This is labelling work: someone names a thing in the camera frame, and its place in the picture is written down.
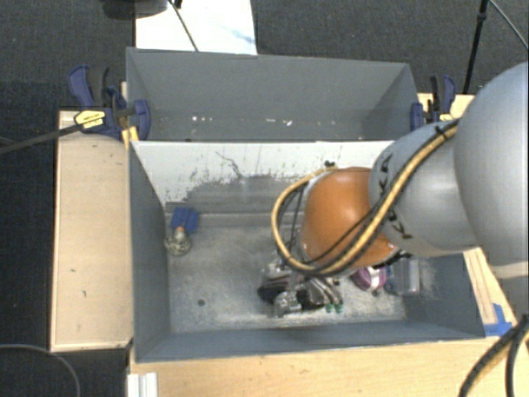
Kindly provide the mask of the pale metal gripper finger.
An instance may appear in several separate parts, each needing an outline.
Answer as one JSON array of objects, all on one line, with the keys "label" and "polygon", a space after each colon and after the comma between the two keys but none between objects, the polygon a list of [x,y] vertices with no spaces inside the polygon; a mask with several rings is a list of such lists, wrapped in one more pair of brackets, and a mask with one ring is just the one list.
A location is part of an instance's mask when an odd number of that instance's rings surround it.
[{"label": "pale metal gripper finger", "polygon": [[301,313],[303,311],[303,306],[298,300],[295,291],[284,291],[279,293],[274,299],[273,307],[273,314],[276,318],[283,318],[286,315]]},{"label": "pale metal gripper finger", "polygon": [[262,271],[264,282],[286,280],[291,275],[291,269],[283,263],[271,262]]}]

